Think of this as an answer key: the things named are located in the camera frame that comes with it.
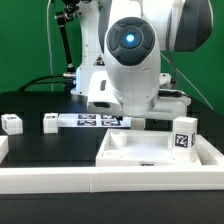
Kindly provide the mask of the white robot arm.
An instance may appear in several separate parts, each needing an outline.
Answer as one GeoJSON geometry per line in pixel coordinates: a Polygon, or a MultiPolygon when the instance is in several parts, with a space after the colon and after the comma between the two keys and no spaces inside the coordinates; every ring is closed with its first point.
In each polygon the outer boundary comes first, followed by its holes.
{"type": "Polygon", "coordinates": [[[192,52],[209,38],[209,0],[80,0],[78,93],[92,113],[173,120],[191,100],[162,87],[160,52],[192,52]]]}

